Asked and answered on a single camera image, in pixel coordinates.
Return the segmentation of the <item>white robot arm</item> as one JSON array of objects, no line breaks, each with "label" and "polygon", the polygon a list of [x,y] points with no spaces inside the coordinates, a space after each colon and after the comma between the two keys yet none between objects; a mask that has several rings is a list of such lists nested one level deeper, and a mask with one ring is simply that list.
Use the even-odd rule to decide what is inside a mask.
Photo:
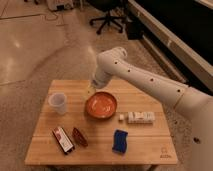
[{"label": "white robot arm", "polygon": [[127,56],[123,47],[99,53],[91,84],[102,89],[119,77],[187,118],[192,129],[188,171],[213,171],[213,96],[137,68],[125,61]]}]

